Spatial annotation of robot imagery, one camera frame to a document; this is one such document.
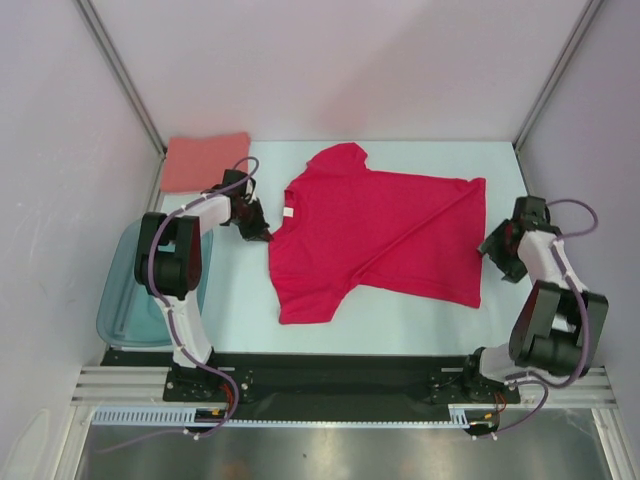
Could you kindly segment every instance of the shirt sleeve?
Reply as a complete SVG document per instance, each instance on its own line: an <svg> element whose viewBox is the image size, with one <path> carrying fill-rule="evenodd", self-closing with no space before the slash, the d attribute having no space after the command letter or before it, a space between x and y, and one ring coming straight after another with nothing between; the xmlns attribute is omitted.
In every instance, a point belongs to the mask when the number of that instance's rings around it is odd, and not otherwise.
<svg viewBox="0 0 640 480"><path fill-rule="evenodd" d="M366 159L367 152L357 143L340 143L313 157L307 163L307 172L325 175L352 175L367 170Z"/></svg>

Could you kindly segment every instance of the red shirt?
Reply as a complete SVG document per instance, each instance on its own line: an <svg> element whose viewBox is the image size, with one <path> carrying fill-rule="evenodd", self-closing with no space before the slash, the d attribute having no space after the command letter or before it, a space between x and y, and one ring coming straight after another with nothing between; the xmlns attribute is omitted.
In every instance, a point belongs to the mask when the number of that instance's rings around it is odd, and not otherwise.
<svg viewBox="0 0 640 480"><path fill-rule="evenodd" d="M329 322L357 285L480 306L485 179L376 172L355 143L327 148L285 190L269 244L280 323Z"/></svg>

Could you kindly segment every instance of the metal floor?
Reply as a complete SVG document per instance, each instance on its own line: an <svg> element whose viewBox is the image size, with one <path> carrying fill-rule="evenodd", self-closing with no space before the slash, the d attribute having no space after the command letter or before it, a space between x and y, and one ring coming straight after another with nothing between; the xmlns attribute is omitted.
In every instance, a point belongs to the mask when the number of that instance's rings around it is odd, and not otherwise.
<svg viewBox="0 0 640 480"><path fill-rule="evenodd" d="M174 434L93 453L150 431L92 427L76 480L612 478L590 410L543 411L497 442L459 430L236 427L198 443Z"/></svg>

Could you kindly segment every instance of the folded fabric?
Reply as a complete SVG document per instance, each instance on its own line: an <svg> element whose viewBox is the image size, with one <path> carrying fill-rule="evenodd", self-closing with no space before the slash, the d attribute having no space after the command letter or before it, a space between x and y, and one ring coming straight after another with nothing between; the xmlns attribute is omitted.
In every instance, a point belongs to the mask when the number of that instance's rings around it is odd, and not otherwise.
<svg viewBox="0 0 640 480"><path fill-rule="evenodd" d="M201 192L220 183L225 169L249 155L248 133L209 138L172 137L160 190L167 193ZM246 172L247 163L238 169Z"/></svg>
<svg viewBox="0 0 640 480"><path fill-rule="evenodd" d="M269 244L280 323L329 322L357 285L478 308L485 179L377 172L366 157L333 146L287 187Z"/></svg>

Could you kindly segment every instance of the white table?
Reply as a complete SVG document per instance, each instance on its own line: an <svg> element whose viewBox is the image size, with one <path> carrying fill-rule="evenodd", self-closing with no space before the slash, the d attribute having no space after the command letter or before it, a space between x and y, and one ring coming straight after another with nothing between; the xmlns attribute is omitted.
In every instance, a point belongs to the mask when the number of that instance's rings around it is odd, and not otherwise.
<svg viewBox="0 0 640 480"><path fill-rule="evenodd" d="M257 193L275 231L282 224L284 189L311 157L335 142L253 142L261 161ZM372 170L442 177L487 179L487 232L510 217L515 198L526 195L507 142L358 142ZM171 211L194 198L166 195ZM330 323L280 325L279 303L269 279L267 245L245 242L237 228L214 232L212 264L202 312L207 335L218 352L462 355L508 340L531 284L501 281L485 258L482 305L453 303L358 286Z"/></svg>

